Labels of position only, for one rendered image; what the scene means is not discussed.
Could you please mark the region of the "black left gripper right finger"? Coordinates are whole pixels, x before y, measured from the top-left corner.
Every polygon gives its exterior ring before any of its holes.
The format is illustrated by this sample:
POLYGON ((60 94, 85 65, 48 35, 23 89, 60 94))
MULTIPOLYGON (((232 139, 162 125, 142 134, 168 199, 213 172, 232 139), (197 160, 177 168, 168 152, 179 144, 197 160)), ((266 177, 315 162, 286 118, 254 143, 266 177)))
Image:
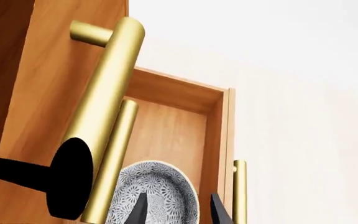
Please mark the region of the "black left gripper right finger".
POLYGON ((213 224, 233 224, 218 194, 211 194, 210 210, 213 224))

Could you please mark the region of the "open wooden drawer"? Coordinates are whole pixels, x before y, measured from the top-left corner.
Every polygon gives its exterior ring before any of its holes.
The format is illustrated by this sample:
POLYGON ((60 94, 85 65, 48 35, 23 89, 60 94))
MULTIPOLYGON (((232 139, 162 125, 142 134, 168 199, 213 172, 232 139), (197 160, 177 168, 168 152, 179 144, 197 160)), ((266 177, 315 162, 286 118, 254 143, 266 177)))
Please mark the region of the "open wooden drawer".
POLYGON ((200 224, 213 224, 211 194, 232 210, 234 89, 134 69, 126 98, 139 105, 124 165, 160 160, 185 173, 200 201, 200 224))

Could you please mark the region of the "wooden cabinet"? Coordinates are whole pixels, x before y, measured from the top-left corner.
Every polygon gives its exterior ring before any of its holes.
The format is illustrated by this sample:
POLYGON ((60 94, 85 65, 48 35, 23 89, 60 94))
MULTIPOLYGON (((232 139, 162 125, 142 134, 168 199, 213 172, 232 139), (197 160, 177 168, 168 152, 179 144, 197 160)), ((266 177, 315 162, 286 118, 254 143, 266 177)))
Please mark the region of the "wooden cabinet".
POLYGON ((48 166, 102 50, 78 20, 112 29, 129 0, 0 0, 0 157, 48 166))

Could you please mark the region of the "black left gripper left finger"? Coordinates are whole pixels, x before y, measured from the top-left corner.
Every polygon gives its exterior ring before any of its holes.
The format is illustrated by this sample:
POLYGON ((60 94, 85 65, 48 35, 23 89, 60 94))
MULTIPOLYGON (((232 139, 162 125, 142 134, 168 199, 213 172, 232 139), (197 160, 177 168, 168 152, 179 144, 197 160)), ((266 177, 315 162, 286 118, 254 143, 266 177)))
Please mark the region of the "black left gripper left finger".
POLYGON ((124 224, 145 224, 147 218, 147 194, 141 193, 124 224))

